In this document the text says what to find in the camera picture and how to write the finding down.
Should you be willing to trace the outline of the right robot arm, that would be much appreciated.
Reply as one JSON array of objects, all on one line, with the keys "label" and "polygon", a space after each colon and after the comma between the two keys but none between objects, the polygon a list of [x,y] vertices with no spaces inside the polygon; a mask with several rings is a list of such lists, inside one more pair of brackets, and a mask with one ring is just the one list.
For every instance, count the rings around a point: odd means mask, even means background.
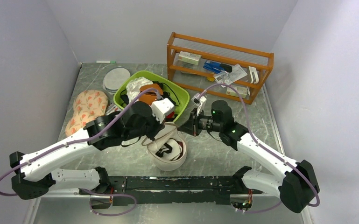
[{"label": "right robot arm", "polygon": [[300,213],[318,199],[320,191],[312,164],[306,160],[297,162],[284,156],[251,134],[248,128],[236,122],[231,107],[224,100],[212,103],[211,115],[194,108],[189,119],[179,131],[198,136],[203,130],[217,132],[220,140],[237,152],[255,159],[270,174],[244,167],[234,175],[233,187],[238,193],[248,189],[259,190],[280,199],[294,213]]}]

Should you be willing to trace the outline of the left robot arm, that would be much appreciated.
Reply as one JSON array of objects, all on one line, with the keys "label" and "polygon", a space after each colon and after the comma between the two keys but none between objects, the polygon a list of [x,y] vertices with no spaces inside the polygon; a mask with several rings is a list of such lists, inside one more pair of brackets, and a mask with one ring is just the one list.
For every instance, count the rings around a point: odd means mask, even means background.
[{"label": "left robot arm", "polygon": [[148,105],[137,101],[121,112],[99,116],[66,139],[31,154],[10,155],[15,176],[12,190],[23,200],[34,199],[49,191],[81,189],[104,194],[111,188],[105,168],[65,170],[61,166],[87,154],[121,146],[124,141],[146,136],[153,139],[164,126],[166,117],[174,111],[167,99]]}]

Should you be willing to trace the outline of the white mesh laundry bag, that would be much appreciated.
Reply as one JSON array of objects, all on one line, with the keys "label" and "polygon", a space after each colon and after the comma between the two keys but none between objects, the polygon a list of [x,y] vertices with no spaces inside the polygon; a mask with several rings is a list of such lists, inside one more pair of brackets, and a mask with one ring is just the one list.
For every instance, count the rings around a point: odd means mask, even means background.
[{"label": "white mesh laundry bag", "polygon": [[184,137],[173,122],[166,122],[155,140],[144,138],[141,143],[146,147],[153,163],[162,171],[173,171],[181,167],[187,157],[188,147]]}]

